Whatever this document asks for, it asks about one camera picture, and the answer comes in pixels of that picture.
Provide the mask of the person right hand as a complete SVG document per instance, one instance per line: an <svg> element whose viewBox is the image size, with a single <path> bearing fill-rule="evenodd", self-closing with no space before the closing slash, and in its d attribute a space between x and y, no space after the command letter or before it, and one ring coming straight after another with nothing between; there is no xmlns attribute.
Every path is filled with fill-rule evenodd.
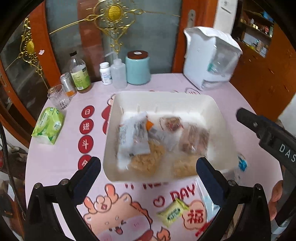
<svg viewBox="0 0 296 241"><path fill-rule="evenodd" d="M270 215L271 221L275 219L277 214L276 205L282 196L282 191L283 191L282 183L283 183L283 180L280 180L273 187L273 190L271 193L271 199L268 203L268 209L269 209L269 215Z"/></svg>

